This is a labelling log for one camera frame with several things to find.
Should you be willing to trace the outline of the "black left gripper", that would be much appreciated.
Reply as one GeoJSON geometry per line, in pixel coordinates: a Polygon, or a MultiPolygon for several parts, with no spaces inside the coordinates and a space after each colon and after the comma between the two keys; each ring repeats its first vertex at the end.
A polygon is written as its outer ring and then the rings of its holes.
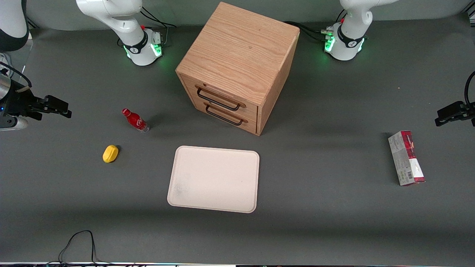
{"type": "Polygon", "coordinates": [[[437,127],[443,126],[453,121],[470,120],[475,127],[475,102],[464,103],[456,101],[437,111],[438,116],[435,119],[437,127]]]}

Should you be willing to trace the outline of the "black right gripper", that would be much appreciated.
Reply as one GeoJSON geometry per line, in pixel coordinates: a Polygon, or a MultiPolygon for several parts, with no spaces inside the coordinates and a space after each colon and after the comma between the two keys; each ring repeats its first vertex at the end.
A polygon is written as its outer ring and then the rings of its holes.
{"type": "Polygon", "coordinates": [[[41,120],[42,113],[53,113],[66,118],[72,117],[72,111],[68,109],[69,104],[54,96],[43,99],[34,96],[30,89],[17,81],[10,80],[8,93],[1,99],[1,116],[23,116],[34,120],[41,120]]]}

